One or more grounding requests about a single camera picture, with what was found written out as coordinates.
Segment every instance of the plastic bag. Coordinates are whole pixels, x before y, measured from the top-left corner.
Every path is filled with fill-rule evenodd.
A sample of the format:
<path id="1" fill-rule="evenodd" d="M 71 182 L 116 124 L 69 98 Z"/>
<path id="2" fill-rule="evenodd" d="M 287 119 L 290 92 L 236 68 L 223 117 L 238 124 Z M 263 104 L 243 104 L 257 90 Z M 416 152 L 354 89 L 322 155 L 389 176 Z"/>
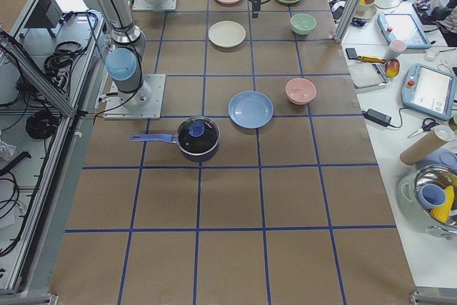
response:
<path id="1" fill-rule="evenodd" d="M 2 157 L 5 161 L 11 161 L 16 155 L 16 147 L 7 144 L 1 140 L 1 131 L 0 131 L 0 157 Z"/>

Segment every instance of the green bowl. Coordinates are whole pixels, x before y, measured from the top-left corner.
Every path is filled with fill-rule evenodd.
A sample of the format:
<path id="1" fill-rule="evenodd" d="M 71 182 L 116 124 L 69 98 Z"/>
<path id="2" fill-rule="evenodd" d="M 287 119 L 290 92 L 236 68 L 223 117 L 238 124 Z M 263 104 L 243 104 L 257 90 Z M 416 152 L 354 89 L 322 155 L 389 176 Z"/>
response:
<path id="1" fill-rule="evenodd" d="M 295 14 L 291 18 L 291 25 L 297 35 L 307 35 L 316 28 L 316 20 L 309 14 Z"/>

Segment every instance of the screwdriver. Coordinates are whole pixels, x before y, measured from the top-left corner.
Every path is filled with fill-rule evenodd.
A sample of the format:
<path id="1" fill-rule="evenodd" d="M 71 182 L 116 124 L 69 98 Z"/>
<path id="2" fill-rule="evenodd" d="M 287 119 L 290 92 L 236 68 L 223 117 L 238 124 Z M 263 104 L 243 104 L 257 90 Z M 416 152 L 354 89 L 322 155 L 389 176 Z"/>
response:
<path id="1" fill-rule="evenodd" d="M 357 59 L 362 62 L 370 62 L 372 64 L 385 64 L 386 60 L 376 56 L 357 56 Z"/>

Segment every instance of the cardboard tube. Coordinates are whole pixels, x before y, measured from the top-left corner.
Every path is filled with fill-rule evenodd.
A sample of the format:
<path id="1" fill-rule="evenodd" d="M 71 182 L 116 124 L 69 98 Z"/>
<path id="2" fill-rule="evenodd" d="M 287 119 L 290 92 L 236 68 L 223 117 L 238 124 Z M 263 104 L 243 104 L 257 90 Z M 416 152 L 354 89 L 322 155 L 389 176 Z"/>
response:
<path id="1" fill-rule="evenodd" d="M 409 166 L 417 164 L 436 149 L 441 148 L 444 144 L 452 141 L 453 138 L 454 132 L 448 126 L 435 126 L 434 130 L 430 131 L 401 153 L 400 160 Z"/>

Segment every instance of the tablet screen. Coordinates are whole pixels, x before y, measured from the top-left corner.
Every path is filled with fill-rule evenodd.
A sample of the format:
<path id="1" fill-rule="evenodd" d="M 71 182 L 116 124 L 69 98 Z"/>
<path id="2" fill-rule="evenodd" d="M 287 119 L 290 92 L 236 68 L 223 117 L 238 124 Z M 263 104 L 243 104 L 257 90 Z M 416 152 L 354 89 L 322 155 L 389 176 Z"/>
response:
<path id="1" fill-rule="evenodd" d="M 446 112 L 452 78 L 431 69 L 419 71 L 416 92 L 411 102 L 425 109 L 444 114 Z"/>
<path id="2" fill-rule="evenodd" d="M 393 29 L 392 34 L 396 39 L 405 41 L 407 44 L 424 44 L 416 22 L 409 14 L 386 15 L 388 25 Z"/>

